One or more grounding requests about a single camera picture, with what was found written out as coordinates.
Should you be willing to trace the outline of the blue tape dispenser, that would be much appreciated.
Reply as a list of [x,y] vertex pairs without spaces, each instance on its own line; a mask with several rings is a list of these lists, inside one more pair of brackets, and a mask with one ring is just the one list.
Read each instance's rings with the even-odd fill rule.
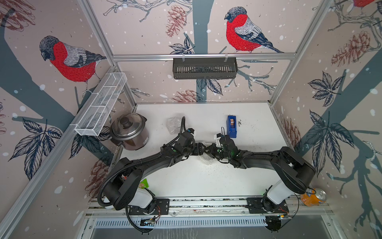
[[236,138],[237,137],[237,119],[236,119],[236,116],[229,115],[227,117],[227,135],[229,135],[230,138]]

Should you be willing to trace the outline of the bubble wrap sheet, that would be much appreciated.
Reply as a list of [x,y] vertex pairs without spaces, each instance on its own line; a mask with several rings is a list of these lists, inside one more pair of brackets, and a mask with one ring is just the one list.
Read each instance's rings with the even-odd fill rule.
[[199,160],[205,165],[212,165],[215,162],[215,159],[207,154],[200,155]]
[[166,121],[166,128],[171,135],[180,133],[182,128],[182,117],[168,118]]

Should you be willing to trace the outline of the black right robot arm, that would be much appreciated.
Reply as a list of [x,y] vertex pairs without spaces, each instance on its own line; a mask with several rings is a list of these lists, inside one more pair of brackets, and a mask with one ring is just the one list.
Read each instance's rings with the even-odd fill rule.
[[203,153],[234,168],[271,169],[280,177],[261,199],[264,211],[275,211],[293,194],[305,194],[316,174],[314,167],[289,147],[283,146],[271,152],[252,152],[238,149],[228,135],[218,134],[217,137],[220,145],[205,146]]

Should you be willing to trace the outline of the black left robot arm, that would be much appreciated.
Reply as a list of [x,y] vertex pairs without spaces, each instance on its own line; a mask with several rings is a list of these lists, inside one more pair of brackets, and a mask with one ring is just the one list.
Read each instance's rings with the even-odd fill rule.
[[126,157],[121,159],[100,186],[98,204],[105,208],[112,206],[116,210],[138,207],[147,214],[155,211],[156,196],[149,189],[140,189],[139,184],[160,169],[171,167],[192,155],[203,155],[206,146],[196,143],[193,132],[192,128],[187,129],[151,156],[132,161]]

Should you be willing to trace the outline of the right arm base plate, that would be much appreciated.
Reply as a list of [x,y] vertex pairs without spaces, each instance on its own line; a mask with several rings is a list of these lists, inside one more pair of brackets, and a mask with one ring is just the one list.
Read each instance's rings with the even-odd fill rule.
[[276,205],[272,201],[264,202],[261,197],[246,198],[247,206],[250,214],[287,214],[289,209],[287,203],[283,200],[280,204]]

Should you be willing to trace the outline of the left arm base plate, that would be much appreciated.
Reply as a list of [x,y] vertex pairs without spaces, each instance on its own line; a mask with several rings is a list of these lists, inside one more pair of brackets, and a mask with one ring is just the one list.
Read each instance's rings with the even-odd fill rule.
[[129,207],[129,215],[168,215],[170,206],[170,199],[157,199],[152,200],[146,208],[140,208],[137,206]]

